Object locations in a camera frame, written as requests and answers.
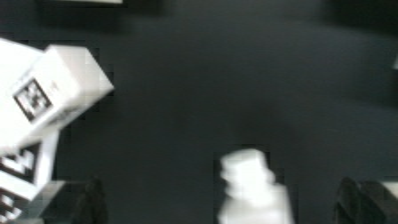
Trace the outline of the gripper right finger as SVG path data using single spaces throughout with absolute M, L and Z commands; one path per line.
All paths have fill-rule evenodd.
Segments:
M 332 224 L 398 224 L 398 181 L 340 179 Z

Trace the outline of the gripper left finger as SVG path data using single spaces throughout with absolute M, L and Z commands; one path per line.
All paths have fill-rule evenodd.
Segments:
M 97 178 L 85 181 L 51 181 L 40 191 L 42 224 L 106 224 L 106 200 Z

